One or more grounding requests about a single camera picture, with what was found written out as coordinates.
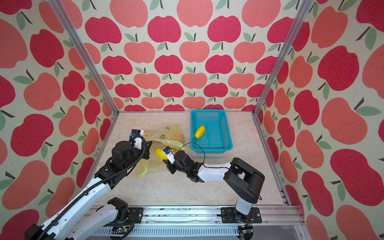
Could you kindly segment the yellow toy banana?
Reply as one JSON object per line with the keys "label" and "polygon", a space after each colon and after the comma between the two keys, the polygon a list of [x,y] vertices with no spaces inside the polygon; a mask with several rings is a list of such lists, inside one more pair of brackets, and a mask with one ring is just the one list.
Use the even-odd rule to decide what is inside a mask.
{"label": "yellow toy banana", "polygon": [[166,156],[166,154],[163,152],[163,150],[161,150],[161,149],[156,149],[155,150],[155,154],[156,154],[156,156],[159,158],[159,159],[161,159],[161,160],[165,160],[165,161],[167,161],[168,160],[168,157]]}
{"label": "yellow toy banana", "polygon": [[205,126],[200,126],[196,132],[195,132],[195,138],[196,139],[200,139],[203,137],[203,135],[205,134],[206,132],[206,127]]}

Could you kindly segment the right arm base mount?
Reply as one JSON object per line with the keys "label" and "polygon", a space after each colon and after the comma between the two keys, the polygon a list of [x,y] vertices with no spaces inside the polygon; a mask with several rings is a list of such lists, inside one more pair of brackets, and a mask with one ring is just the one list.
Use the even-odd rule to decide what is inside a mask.
{"label": "right arm base mount", "polygon": [[259,208],[252,207],[247,215],[237,211],[235,207],[221,208],[221,214],[219,217],[222,218],[224,224],[250,224],[262,223],[262,217]]}

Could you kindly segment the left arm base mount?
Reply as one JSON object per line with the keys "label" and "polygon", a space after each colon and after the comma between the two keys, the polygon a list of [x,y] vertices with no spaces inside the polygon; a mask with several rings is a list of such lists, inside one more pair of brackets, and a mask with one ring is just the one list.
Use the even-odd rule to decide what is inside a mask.
{"label": "left arm base mount", "polygon": [[127,226],[131,224],[140,224],[142,221],[144,208],[129,207],[124,200],[117,197],[109,200],[107,205],[117,210],[117,216],[112,222],[105,226]]}

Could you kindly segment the yellow plastic bag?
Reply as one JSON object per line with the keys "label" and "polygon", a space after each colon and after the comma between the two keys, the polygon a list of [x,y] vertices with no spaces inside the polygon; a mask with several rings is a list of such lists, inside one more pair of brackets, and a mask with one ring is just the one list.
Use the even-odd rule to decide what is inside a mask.
{"label": "yellow plastic bag", "polygon": [[172,150],[177,151],[185,142],[182,129],[178,124],[169,125],[158,131],[144,130],[144,138],[146,142],[152,142],[150,147],[150,157],[148,160],[140,160],[137,164],[137,179],[144,177],[148,172],[152,172],[164,165],[163,161],[156,156],[156,149],[163,149],[164,147],[169,146]]}

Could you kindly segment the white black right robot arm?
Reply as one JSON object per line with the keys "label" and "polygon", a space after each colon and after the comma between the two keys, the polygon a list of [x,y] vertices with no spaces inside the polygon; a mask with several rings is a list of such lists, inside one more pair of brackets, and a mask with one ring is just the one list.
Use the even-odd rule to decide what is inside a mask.
{"label": "white black right robot arm", "polygon": [[239,196],[234,210],[238,221],[247,222],[251,217],[253,205],[261,199],[260,193],[265,176],[240,158],[233,158],[227,164],[206,165],[203,162],[195,162],[185,151],[174,153],[170,147],[157,149],[156,155],[167,165],[171,174],[185,173],[194,183],[211,181],[227,183]]}

